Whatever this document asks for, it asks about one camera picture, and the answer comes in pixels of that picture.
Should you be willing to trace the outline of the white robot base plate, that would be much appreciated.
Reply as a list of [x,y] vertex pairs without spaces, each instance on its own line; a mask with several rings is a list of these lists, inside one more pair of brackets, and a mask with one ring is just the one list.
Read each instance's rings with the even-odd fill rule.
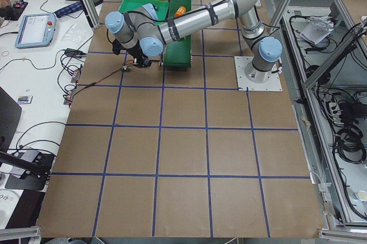
[[270,71],[260,72],[253,67],[252,56],[234,56],[239,91],[281,92],[282,85],[276,64]]

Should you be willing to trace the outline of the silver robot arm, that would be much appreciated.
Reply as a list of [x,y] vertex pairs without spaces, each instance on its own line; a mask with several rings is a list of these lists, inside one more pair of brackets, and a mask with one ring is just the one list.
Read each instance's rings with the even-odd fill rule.
[[149,67],[151,58],[160,56],[165,45],[177,42],[199,30],[228,19],[238,18],[242,36],[253,52],[253,59],[245,68],[246,77],[255,83],[264,83],[271,75],[274,63],[280,58],[282,44],[264,32],[264,25],[255,10],[257,0],[215,0],[176,18],[169,17],[156,25],[156,11],[152,4],[136,10],[110,12],[105,25],[114,35],[118,50],[133,56],[135,66]]

